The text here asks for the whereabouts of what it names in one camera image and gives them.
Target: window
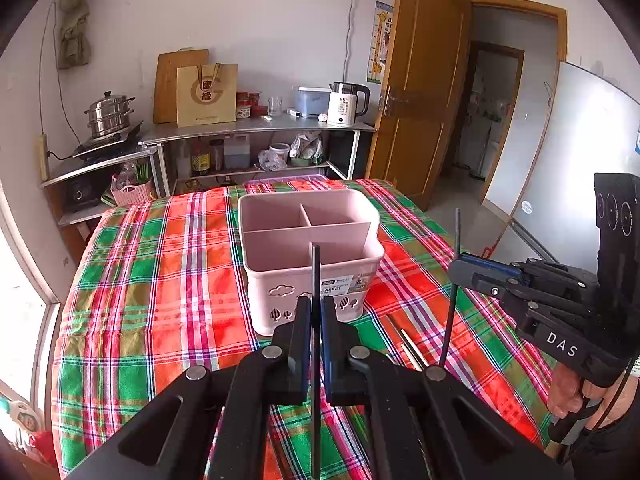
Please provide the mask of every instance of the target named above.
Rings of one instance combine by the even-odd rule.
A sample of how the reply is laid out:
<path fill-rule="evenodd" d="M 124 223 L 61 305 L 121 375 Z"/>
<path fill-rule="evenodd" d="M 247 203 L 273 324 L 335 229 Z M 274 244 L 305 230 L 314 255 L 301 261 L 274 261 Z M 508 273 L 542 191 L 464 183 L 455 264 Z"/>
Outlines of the window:
<path fill-rule="evenodd" d="M 47 377 L 59 308 L 18 232 L 0 184 L 0 396 L 27 402 L 45 428 L 50 427 Z M 0 413 L 0 429 L 13 440 L 11 428 L 11 420 Z"/>

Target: wooden cutting board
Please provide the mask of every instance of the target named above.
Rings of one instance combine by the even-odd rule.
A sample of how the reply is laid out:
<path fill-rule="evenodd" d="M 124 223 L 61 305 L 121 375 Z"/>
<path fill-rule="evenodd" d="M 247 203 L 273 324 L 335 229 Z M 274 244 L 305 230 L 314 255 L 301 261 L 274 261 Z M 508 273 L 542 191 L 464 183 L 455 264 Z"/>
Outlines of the wooden cutting board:
<path fill-rule="evenodd" d="M 156 92 L 154 94 L 154 123 L 175 123 L 175 71 L 183 66 L 204 65 L 209 62 L 209 51 L 179 50 L 158 56 Z"/>

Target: electric kettle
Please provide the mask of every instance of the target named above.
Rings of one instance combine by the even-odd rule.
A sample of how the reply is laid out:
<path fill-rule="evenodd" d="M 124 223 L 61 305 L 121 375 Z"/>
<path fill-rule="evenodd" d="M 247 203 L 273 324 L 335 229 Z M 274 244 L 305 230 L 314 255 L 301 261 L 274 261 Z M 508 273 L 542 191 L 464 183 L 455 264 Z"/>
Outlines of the electric kettle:
<path fill-rule="evenodd" d="M 329 97 L 329 124 L 355 124 L 356 117 L 360 117 L 369 110 L 369 88 L 354 83 L 334 82 L 329 85 L 332 90 Z M 364 108 L 357 111 L 358 92 L 364 94 Z"/>

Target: chopsticks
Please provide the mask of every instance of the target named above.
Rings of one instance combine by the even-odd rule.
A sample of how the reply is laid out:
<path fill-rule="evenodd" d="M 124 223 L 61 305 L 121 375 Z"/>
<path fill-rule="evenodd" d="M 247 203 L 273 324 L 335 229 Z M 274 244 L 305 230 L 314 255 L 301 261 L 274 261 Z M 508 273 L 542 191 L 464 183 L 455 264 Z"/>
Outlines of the chopsticks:
<path fill-rule="evenodd" d="M 389 314 L 386 315 L 386 318 L 388 322 L 391 323 L 391 326 L 394 328 L 394 330 L 402 340 L 402 350 L 407 355 L 414 368 L 418 371 L 422 371 L 427 366 L 429 366 L 427 359 L 425 359 L 420 350 L 418 350 L 418 347 L 411 340 L 407 332 L 405 332 L 404 329 L 400 328 Z"/>
<path fill-rule="evenodd" d="M 413 365 L 413 367 L 419 372 L 421 372 L 422 367 L 420 366 L 418 361 L 415 360 L 414 354 L 406 347 L 404 343 L 400 343 L 400 346 L 402 347 L 402 351 L 404 351 L 406 356 L 409 358 L 409 361 L 411 361 L 411 364 Z"/>

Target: wooden door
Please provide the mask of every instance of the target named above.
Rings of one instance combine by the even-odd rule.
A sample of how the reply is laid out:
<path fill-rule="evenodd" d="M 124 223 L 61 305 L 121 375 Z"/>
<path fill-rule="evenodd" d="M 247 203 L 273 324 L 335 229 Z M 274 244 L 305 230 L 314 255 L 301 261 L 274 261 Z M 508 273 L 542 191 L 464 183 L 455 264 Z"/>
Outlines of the wooden door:
<path fill-rule="evenodd" d="M 426 208 L 466 72 L 471 3 L 396 0 L 368 178 L 396 183 Z"/>

